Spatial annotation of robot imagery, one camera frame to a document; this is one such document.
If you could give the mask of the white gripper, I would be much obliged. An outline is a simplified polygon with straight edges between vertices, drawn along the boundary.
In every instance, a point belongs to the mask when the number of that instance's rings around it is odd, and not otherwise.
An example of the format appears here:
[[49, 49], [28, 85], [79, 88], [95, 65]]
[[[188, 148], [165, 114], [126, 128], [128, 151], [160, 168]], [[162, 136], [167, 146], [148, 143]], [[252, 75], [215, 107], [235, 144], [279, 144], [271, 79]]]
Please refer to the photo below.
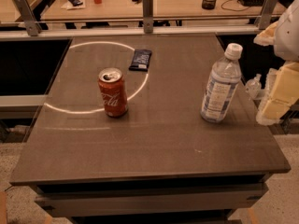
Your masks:
[[256, 121], [261, 125], [279, 123], [299, 100], [299, 0], [294, 0], [278, 21], [255, 36], [260, 46], [273, 46], [275, 54], [285, 61], [278, 70], [270, 69], [264, 96], [259, 104]]

